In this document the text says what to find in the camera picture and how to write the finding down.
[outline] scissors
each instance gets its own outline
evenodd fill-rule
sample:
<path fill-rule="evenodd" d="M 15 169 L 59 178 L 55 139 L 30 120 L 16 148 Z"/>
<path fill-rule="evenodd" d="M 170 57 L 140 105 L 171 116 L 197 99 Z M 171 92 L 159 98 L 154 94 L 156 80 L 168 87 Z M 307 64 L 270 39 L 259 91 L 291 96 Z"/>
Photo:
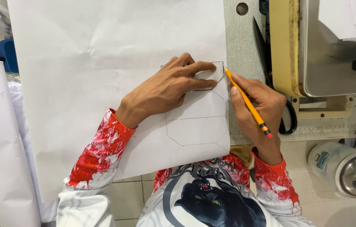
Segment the scissors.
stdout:
<path fill-rule="evenodd" d="M 266 80 L 265 83 L 270 88 L 275 90 L 275 88 L 273 87 L 273 80 L 271 77 L 272 62 L 271 62 L 271 54 L 270 54 L 270 44 L 265 43 L 265 40 L 263 39 L 262 36 L 262 32 L 259 29 L 258 24 L 256 23 L 255 17 L 253 18 L 253 31 L 256 40 L 256 45 L 258 48 L 259 59 L 261 60 L 263 73 L 265 74 L 265 80 Z M 286 126 L 282 118 L 279 126 L 279 133 L 284 135 L 290 135 L 297 129 L 297 115 L 296 115 L 296 111 L 294 110 L 289 100 L 287 100 L 286 102 L 286 107 L 290 113 L 291 125 L 289 130 L 286 130 Z"/>

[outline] person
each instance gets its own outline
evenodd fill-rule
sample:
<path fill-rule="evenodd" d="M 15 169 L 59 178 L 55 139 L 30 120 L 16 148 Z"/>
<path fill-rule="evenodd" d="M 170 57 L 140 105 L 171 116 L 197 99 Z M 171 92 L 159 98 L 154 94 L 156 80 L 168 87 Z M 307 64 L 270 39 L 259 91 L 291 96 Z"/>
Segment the person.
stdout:
<path fill-rule="evenodd" d="M 173 57 L 160 71 L 127 94 L 117 111 L 109 109 L 93 140 L 64 179 L 57 226 L 109 227 L 115 221 L 104 194 L 112 182 L 126 144 L 147 117 L 181 106 L 185 93 L 212 87 L 215 80 L 193 79 L 199 71 L 215 70 L 209 62 L 195 62 L 190 54 Z M 255 147 L 257 196 L 249 189 L 249 170 L 229 154 L 156 173 L 154 191 L 137 226 L 305 227 L 298 195 L 280 152 L 278 128 L 286 98 L 261 83 L 232 75 L 259 106 L 256 110 L 274 135 L 267 138 L 231 84 L 236 121 Z"/>

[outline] red and white shirt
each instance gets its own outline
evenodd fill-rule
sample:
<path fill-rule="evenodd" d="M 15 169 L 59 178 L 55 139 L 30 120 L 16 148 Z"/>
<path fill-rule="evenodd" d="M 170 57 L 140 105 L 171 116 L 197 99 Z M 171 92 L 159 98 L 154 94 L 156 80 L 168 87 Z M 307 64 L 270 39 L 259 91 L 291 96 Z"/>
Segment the red and white shirt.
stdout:
<path fill-rule="evenodd" d="M 135 129 L 110 109 L 93 140 L 64 179 L 59 194 L 59 227 L 113 227 L 110 185 Z M 298 195 L 286 163 L 270 166 L 255 157 L 257 196 L 249 189 L 249 170 L 233 155 L 158 171 L 154 191 L 137 227 L 312 227 L 301 216 Z"/>

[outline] pencil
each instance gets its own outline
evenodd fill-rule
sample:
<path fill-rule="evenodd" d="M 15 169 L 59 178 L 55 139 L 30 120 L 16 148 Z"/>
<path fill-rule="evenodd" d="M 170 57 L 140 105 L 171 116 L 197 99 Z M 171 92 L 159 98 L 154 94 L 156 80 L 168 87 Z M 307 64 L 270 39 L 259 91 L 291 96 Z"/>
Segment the pencil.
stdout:
<path fill-rule="evenodd" d="M 252 116 L 254 117 L 255 121 L 258 123 L 259 127 L 261 127 L 263 133 L 266 135 L 266 137 L 273 138 L 272 133 L 267 128 L 265 122 L 262 120 L 261 116 L 256 111 L 255 107 L 252 105 L 251 101 L 248 99 L 245 92 L 240 88 L 240 86 L 238 86 L 238 84 L 234 80 L 232 80 L 231 72 L 226 67 L 224 67 L 224 70 L 226 71 L 226 74 L 227 74 L 228 78 L 230 79 L 232 85 L 235 86 L 236 88 L 238 88 L 238 90 L 240 90 L 241 95 L 244 98 L 246 107 L 248 107 L 248 109 L 251 112 Z"/>

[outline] metal container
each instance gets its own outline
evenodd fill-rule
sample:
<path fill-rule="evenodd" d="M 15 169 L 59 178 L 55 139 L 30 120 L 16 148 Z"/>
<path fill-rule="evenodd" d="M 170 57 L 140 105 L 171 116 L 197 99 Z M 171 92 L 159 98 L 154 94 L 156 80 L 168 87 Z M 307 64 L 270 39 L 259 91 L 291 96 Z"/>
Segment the metal container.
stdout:
<path fill-rule="evenodd" d="M 308 164 L 315 175 L 337 188 L 337 195 L 356 198 L 356 149 L 325 142 L 313 148 Z"/>

